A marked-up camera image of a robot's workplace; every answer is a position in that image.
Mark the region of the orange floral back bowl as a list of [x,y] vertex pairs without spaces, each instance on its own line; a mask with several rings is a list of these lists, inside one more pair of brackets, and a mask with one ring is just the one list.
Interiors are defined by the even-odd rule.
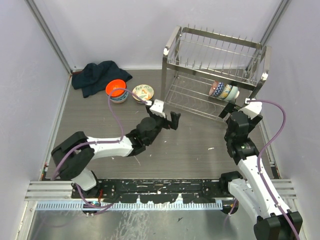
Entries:
[[132,96],[138,103],[140,100],[149,101],[153,98],[155,91],[154,89],[147,84],[140,84],[133,88],[132,92],[134,95]]

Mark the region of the blue white floral bowl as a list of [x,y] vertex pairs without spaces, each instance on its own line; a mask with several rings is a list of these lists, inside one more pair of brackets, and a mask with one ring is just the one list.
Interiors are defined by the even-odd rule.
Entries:
[[115,90],[112,92],[110,98],[111,99],[114,99],[114,100],[121,100],[121,99],[124,99],[124,98],[127,98],[128,97],[128,92],[126,92],[125,90],[123,89],[120,89],[120,90]]

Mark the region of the stainless steel dish rack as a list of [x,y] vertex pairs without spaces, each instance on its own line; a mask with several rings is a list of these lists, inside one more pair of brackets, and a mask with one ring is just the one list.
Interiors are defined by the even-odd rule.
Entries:
[[[162,54],[160,98],[175,107],[218,119],[229,102],[243,105],[266,83],[272,48],[240,36],[176,26]],[[214,81],[238,87],[236,99],[209,96]]]

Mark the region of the plain orange bowl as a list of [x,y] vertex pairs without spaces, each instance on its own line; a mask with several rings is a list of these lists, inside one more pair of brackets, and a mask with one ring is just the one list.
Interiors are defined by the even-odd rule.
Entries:
[[115,79],[107,84],[107,86],[105,87],[105,92],[108,96],[112,98],[117,98],[122,96],[125,93],[123,89],[126,89],[126,88],[127,88],[127,84],[124,80]]

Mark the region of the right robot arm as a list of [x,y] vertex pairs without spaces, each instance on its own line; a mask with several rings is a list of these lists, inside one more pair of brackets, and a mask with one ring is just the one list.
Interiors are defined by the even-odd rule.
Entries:
[[298,240],[303,218],[292,211],[277,192],[262,162],[262,151],[249,138],[249,133],[262,120],[264,100],[245,100],[240,107],[229,102],[220,118],[227,118],[224,135],[227,152],[240,171],[223,173],[219,191],[234,196],[253,221],[258,240]]

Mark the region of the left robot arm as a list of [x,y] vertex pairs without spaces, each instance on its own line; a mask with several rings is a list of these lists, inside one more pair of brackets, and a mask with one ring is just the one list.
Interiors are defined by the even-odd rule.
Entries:
[[176,130],[180,113],[171,112],[171,119],[149,113],[135,129],[121,137],[93,138],[77,131],[51,151],[56,166],[51,177],[71,181],[84,196],[95,198],[100,193],[98,178],[87,168],[90,161],[107,157],[133,157],[141,154],[162,129]]

